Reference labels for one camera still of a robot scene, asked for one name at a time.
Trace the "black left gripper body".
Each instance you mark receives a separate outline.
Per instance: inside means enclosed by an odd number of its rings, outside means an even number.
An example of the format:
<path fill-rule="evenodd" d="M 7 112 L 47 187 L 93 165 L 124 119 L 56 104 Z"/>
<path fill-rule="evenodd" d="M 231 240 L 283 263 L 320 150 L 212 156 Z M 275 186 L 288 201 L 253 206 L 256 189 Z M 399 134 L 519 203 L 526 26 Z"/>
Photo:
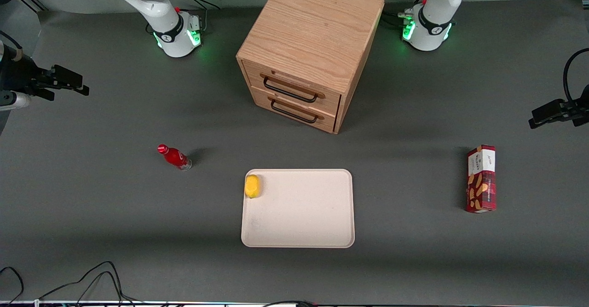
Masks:
<path fill-rule="evenodd" d="M 589 113 L 589 85 L 587 84 L 581 96 L 577 99 L 572 99 L 567 83 L 564 83 L 564 92 L 567 99 L 566 115 L 564 121 L 572 121 L 572 116 L 576 113 Z"/>

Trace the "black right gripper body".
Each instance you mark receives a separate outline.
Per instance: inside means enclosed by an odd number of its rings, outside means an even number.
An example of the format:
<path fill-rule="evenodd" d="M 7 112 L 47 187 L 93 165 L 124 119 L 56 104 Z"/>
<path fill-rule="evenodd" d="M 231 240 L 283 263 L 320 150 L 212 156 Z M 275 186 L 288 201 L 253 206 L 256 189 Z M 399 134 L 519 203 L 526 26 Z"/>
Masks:
<path fill-rule="evenodd" d="M 51 86 L 48 70 L 40 68 L 26 55 L 14 60 L 17 52 L 4 52 L 1 58 L 0 84 L 2 91 L 15 91 L 28 95 L 30 88 Z"/>

